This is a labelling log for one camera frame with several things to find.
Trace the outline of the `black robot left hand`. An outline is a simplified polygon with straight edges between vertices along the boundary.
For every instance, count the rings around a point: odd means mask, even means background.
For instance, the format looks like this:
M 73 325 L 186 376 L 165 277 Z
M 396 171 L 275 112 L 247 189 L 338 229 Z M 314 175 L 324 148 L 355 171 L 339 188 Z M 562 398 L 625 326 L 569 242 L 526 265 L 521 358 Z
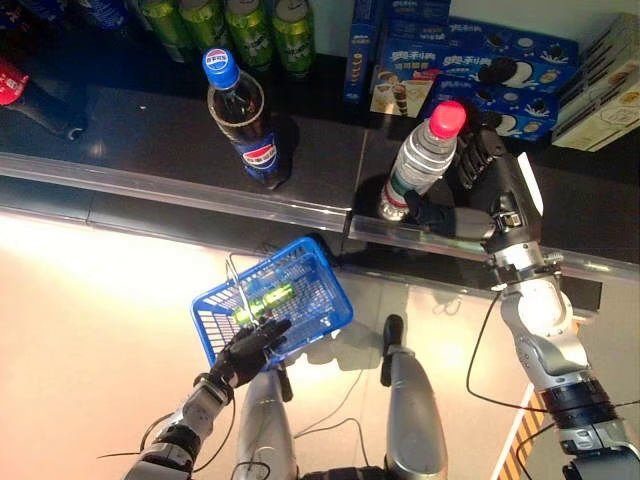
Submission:
M 249 383 L 266 365 L 270 351 L 286 341 L 290 320 L 268 320 L 255 327 L 243 327 L 223 348 L 208 378 L 224 388 Z

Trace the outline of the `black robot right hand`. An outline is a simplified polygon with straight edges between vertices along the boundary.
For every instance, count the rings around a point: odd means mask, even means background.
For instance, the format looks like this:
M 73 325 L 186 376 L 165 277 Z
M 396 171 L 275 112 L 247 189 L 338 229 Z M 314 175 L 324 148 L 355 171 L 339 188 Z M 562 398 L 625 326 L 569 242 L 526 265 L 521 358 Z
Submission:
M 495 114 L 461 105 L 467 119 L 443 178 L 453 200 L 438 204 L 411 190 L 404 194 L 408 217 L 435 235 L 478 241 L 490 252 L 538 241 L 543 203 L 528 160 L 509 152 Z

